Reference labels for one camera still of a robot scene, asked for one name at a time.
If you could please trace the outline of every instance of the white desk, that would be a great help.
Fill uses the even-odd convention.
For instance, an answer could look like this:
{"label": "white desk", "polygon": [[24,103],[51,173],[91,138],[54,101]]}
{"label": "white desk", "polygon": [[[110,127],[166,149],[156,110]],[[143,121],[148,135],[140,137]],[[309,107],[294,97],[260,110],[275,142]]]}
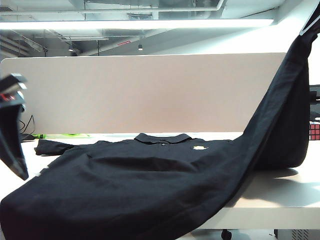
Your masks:
{"label": "white desk", "polygon": [[[175,136],[178,133],[161,133]],[[187,133],[192,138],[234,139],[240,132]],[[137,134],[104,134],[93,138],[51,139],[69,144],[93,144],[133,139]],[[36,156],[38,141],[22,144],[29,179],[33,178],[56,156]],[[320,229],[320,141],[310,141],[307,156],[297,168],[254,172],[237,196],[201,229]],[[25,182],[0,161],[0,199]]]}

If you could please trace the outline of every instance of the exposed ceiling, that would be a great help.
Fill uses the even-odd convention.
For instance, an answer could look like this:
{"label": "exposed ceiling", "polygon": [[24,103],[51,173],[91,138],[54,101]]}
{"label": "exposed ceiling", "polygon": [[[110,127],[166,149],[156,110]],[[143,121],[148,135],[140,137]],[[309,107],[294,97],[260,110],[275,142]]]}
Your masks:
{"label": "exposed ceiling", "polygon": [[[10,11],[12,15],[1,15],[1,22],[25,21],[89,21],[89,20],[184,20],[184,19],[235,19],[244,16],[265,12],[275,16],[277,8],[286,0],[1,0],[1,12]],[[177,8],[203,8],[216,7],[222,3],[218,11],[175,11]],[[79,13],[79,10],[114,10],[130,9],[126,11],[105,11],[102,13]],[[156,9],[172,9],[161,12]],[[161,41],[172,41],[178,45],[184,39],[184,44],[200,41],[238,31],[230,29],[173,29],[163,30],[2,30],[1,47],[7,56],[43,56],[44,51],[49,51],[49,56],[60,56],[59,49],[68,49],[72,45],[78,54],[93,55],[100,51],[109,51],[110,54],[126,54],[128,46],[120,43],[135,42],[140,39],[150,38],[146,46],[155,44],[155,49],[161,47]]]}

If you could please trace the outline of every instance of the fluorescent light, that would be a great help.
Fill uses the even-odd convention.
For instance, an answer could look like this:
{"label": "fluorescent light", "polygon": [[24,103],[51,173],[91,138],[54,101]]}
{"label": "fluorescent light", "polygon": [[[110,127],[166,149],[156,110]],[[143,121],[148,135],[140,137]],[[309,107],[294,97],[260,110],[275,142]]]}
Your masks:
{"label": "fluorescent light", "polygon": [[0,22],[0,30],[85,30],[85,29],[188,29],[257,28],[272,24],[273,19],[196,19],[131,21],[21,21]]}

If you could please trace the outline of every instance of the beige partition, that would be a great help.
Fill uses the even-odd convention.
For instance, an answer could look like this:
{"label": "beige partition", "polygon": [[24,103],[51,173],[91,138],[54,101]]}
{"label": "beige partition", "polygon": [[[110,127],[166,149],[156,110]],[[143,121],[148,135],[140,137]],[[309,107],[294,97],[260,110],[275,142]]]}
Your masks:
{"label": "beige partition", "polygon": [[36,133],[241,132],[284,53],[7,58]]}

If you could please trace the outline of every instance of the wall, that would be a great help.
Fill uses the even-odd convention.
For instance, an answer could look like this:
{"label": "wall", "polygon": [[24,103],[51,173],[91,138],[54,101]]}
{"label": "wall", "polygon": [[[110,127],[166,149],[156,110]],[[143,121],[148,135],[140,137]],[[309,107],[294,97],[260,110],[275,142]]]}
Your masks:
{"label": "wall", "polygon": [[[279,9],[279,14],[286,14],[290,8],[287,0]],[[231,54],[231,53],[283,53],[299,34],[308,17],[319,1],[304,0],[277,25],[255,30],[235,32],[195,43],[168,48],[154,54]],[[310,84],[320,84],[320,39],[313,43],[309,58]]]}

